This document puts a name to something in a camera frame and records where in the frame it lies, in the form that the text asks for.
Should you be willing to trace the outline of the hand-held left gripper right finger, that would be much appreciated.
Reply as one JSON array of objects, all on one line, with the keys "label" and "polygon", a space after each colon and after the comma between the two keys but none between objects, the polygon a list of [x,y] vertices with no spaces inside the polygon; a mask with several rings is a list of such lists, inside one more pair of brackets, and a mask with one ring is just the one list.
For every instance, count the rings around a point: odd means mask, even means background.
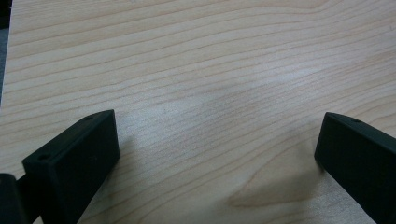
[{"label": "hand-held left gripper right finger", "polygon": [[315,160],[376,224],[396,224],[396,138],[328,112]]}]

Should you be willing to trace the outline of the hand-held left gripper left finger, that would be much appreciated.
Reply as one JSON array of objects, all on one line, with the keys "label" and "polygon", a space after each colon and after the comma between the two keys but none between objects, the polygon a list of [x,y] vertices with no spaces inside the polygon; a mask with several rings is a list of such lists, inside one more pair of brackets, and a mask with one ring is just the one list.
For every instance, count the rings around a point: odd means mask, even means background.
[{"label": "hand-held left gripper left finger", "polygon": [[115,112],[80,119],[22,160],[28,218],[76,224],[119,158]]}]

